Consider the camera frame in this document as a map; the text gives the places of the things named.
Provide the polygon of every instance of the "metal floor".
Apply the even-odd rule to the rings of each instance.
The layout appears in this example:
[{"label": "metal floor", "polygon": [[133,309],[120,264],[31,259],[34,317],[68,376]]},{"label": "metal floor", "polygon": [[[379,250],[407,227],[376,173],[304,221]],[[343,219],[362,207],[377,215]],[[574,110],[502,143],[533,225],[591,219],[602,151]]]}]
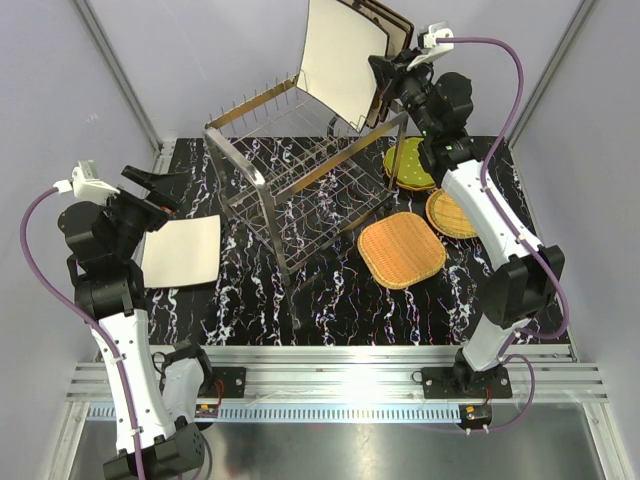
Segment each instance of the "metal floor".
[{"label": "metal floor", "polygon": [[[494,425],[515,413],[512,406],[495,406]],[[467,438],[456,428],[424,424],[216,424],[205,430],[214,456],[209,478],[605,478],[579,405],[534,405],[519,425],[500,433]],[[71,480],[103,478],[101,465],[114,453],[115,431],[114,422],[85,424]],[[192,475],[184,475],[185,480]]]}]

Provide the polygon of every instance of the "gray wall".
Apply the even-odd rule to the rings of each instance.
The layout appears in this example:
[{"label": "gray wall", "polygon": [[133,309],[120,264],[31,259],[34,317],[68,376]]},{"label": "gray wall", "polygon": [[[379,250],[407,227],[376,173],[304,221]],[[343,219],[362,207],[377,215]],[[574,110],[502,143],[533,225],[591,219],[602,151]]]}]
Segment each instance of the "gray wall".
[{"label": "gray wall", "polygon": [[[243,94],[251,96],[255,88],[300,67],[306,0],[89,1],[165,140],[199,136],[209,114],[217,116],[220,107],[241,103]],[[526,99],[579,0],[384,3],[416,28],[447,20],[458,36],[495,36],[511,43],[524,64]],[[495,134],[515,95],[510,58],[491,47],[461,45],[437,63],[437,70],[456,70],[473,80],[470,131]]]},{"label": "gray wall", "polygon": [[[0,60],[1,476],[41,479],[71,373],[95,343],[28,270],[20,219],[33,198],[70,177],[78,159],[95,159],[117,184],[125,164],[148,167],[153,153],[70,1],[4,5]],[[56,221],[70,201],[50,198],[29,230],[36,260],[67,295],[70,252]]]},{"label": "gray wall", "polygon": [[637,0],[601,1],[516,144],[563,285],[578,352],[598,362],[640,474],[640,161]]}]

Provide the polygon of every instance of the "black and white marble surface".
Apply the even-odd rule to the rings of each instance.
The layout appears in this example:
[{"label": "black and white marble surface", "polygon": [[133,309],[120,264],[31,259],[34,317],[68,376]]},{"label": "black and white marble surface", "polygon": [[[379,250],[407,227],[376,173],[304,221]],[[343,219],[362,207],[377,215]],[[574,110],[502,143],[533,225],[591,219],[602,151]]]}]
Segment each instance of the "black and white marble surface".
[{"label": "black and white marble surface", "polygon": [[[274,139],[274,150],[286,160],[302,141]],[[491,141],[493,138],[476,138],[476,144],[485,151]],[[393,142],[393,138],[381,138],[353,159],[374,178],[385,181],[382,160]],[[251,143],[243,148],[252,161],[273,161],[260,158]],[[169,171],[191,172],[177,218],[222,213],[215,171],[201,139],[178,140]],[[246,188],[238,172],[230,173],[235,188]],[[532,228],[507,148],[496,153],[490,174],[524,224]],[[319,190],[318,198],[326,199],[326,189],[330,191],[332,184],[331,178],[318,182],[314,186]],[[396,189],[391,213],[412,211],[426,218],[428,196],[429,192]],[[223,215],[217,282],[148,290],[151,343],[171,344],[192,338],[206,345],[448,345],[469,339],[480,318],[476,291],[491,274],[482,243],[478,239],[455,240],[436,232],[447,250],[443,270],[407,289],[388,290],[373,280],[355,240],[362,228],[389,214],[380,209],[292,276],[294,316],[275,256],[242,222]],[[553,331],[561,320],[559,307],[553,305],[530,328]],[[523,337],[519,342],[540,341]],[[553,341],[558,342],[569,340],[565,335]]]}]

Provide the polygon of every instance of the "round woven placemat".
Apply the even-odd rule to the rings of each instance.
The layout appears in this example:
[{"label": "round woven placemat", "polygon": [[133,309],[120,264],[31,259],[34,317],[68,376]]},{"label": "round woven placemat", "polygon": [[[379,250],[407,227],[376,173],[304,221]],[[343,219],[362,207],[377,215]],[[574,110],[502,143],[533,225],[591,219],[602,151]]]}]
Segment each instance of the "round woven placemat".
[{"label": "round woven placemat", "polygon": [[409,212],[369,225],[358,237],[358,250],[376,282],[394,290],[432,277],[447,258],[429,225]]},{"label": "round woven placemat", "polygon": [[[424,171],[420,164],[420,156],[418,154],[418,145],[422,141],[421,137],[407,138],[404,141],[402,154],[398,161],[400,167],[398,169],[398,186],[413,191],[429,190],[435,187],[435,182],[431,175]],[[384,156],[384,169],[387,175],[391,176],[391,167],[393,166],[393,156],[396,152],[394,145]]]},{"label": "round woven placemat", "polygon": [[449,237],[477,237],[471,222],[453,198],[444,190],[433,192],[427,199],[427,218],[433,228]]}]

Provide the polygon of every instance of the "wire shelf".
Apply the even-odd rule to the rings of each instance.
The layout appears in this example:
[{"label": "wire shelf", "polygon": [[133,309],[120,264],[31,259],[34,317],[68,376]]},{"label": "wire shelf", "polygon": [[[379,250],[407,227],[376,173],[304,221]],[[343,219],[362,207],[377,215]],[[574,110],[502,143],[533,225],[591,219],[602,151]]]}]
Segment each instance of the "wire shelf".
[{"label": "wire shelf", "polygon": [[[359,133],[298,89],[297,79],[256,91],[205,127],[227,215],[275,253],[286,285],[312,255],[389,199],[397,168],[387,188],[350,157],[396,127],[402,145],[408,120],[402,112]],[[228,181],[228,164],[240,181]]]}]

